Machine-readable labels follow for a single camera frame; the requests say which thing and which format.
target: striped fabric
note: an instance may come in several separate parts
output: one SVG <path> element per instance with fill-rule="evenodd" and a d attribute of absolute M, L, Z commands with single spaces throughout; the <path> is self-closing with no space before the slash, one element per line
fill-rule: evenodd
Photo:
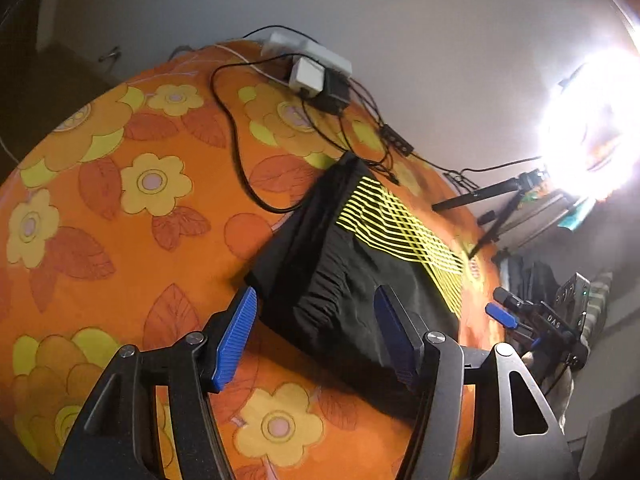
<path fill-rule="evenodd" d="M 582 331 L 582 336 L 590 343 L 590 346 L 593 346 L 592 339 L 598 336 L 607 320 L 607 297 L 612 279 L 612 272 L 601 272 L 591 282 L 587 316 Z"/>
<path fill-rule="evenodd" d="M 377 180 L 360 179 L 336 223 L 373 249 L 421 263 L 449 310 L 460 318 L 462 260 Z"/>

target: floor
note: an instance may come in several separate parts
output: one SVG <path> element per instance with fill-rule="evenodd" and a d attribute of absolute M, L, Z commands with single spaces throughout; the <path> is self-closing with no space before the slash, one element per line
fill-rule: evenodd
<path fill-rule="evenodd" d="M 18 160 L 51 130 L 110 85 L 92 73 L 73 53 L 52 45 L 31 57 L 19 76 L 0 87 L 0 135 Z M 0 151 L 0 181 L 15 162 Z"/>

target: orange bedsheet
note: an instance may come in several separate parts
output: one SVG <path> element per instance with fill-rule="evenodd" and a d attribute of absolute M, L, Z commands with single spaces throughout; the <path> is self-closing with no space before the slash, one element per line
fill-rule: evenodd
<path fill-rule="evenodd" d="M 231 47 L 258 56 L 250 42 Z M 238 61 L 215 46 L 117 86 L 60 124 L 0 189 L 0 416 L 49 470 L 116 349 L 171 345 L 226 308 L 252 256 L 284 221 L 242 191 L 228 123 L 209 76 Z M 302 197 L 339 157 L 287 89 L 251 68 L 216 88 L 239 127 L 251 183 L 276 206 Z M 337 121 L 312 112 L 340 143 Z M 380 158 L 373 122 L 344 119 L 358 154 Z M 497 286 L 492 248 L 469 261 L 479 230 L 468 210 L 439 216 L 452 195 L 417 159 L 394 154 L 401 186 L 381 182 L 465 263 L 460 343 L 490 348 L 501 332 L 483 307 Z M 211 402 L 239 479 L 391 479 L 411 433 L 335 381 L 259 322 L 236 377 Z M 158 391 L 165 473 L 179 478 L 166 392 Z M 465 396 L 460 465 L 472 424 Z"/>

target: lamp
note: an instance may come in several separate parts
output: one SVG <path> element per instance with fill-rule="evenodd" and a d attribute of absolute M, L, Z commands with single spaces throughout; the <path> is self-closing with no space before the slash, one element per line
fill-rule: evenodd
<path fill-rule="evenodd" d="M 498 239 L 527 191 L 543 179 L 565 193 L 604 200 L 631 176 L 640 158 L 640 59 L 621 50 L 590 57 L 562 81 L 542 121 L 545 171 L 533 170 L 434 204 L 435 212 L 515 191 L 469 253 Z"/>

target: blue gripper pad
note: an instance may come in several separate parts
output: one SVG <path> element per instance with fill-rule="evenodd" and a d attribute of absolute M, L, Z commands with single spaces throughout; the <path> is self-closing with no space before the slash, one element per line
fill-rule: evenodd
<path fill-rule="evenodd" d="M 257 309 L 258 297 L 249 286 L 238 301 L 236 311 L 216 349 L 216 371 L 211 382 L 219 392 L 234 378 L 249 332 L 254 325 Z"/>
<path fill-rule="evenodd" d="M 503 308 L 500 308 L 495 303 L 487 303 L 484 311 L 489 317 L 495 319 L 503 327 L 514 330 L 518 327 L 518 320 L 515 316 L 509 314 Z"/>
<path fill-rule="evenodd" d="M 373 310 L 396 377 L 411 389 L 417 383 L 422 365 L 422 337 L 389 285 L 376 289 Z"/>

